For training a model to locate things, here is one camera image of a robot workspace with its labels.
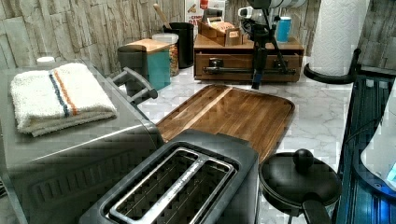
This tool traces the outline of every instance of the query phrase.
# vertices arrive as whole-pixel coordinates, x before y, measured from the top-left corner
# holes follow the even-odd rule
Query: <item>kitchen appliance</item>
[[[95,203],[83,223],[255,223],[258,153],[224,134],[186,130]]]
[[[298,217],[304,213],[308,224],[330,224],[325,206],[338,201],[341,180],[326,163],[306,149],[277,153],[265,160],[259,171],[261,189],[276,209]]]
[[[8,69],[0,76],[0,175],[20,223],[76,223],[92,202],[163,145],[156,126],[125,100],[134,97],[124,95],[90,63],[87,67],[117,108],[114,119],[38,137],[18,133],[9,94],[11,80],[22,72],[49,70],[63,63],[84,62]],[[121,84],[133,76],[118,76],[115,81]],[[143,92],[157,94],[152,88]]]
[[[374,136],[354,166],[360,177],[374,189],[396,198],[396,85],[392,86]]]

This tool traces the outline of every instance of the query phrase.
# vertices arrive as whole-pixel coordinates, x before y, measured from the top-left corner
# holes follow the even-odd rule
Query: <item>kettle lid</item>
[[[329,205],[341,195],[337,173],[306,149],[269,157],[259,173],[264,189],[286,203],[301,206],[313,196]]]

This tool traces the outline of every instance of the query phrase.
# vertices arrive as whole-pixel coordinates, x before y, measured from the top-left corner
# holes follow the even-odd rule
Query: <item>wooden cutting board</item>
[[[249,141],[263,161],[287,130],[294,104],[284,98],[222,85],[195,93],[157,123],[163,140],[185,129],[224,133]]]

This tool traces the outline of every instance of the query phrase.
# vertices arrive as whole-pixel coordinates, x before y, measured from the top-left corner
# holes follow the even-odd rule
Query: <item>black kettle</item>
[[[264,197],[290,215],[289,223],[301,213],[308,224],[331,223],[325,206],[338,201],[341,180],[310,151],[302,148],[272,155],[260,165],[259,177]]]

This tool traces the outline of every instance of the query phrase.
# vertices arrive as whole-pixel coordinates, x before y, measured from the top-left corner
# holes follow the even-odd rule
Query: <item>striped towel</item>
[[[69,63],[50,71],[18,74],[11,81],[18,131],[34,137],[116,115],[86,65]]]

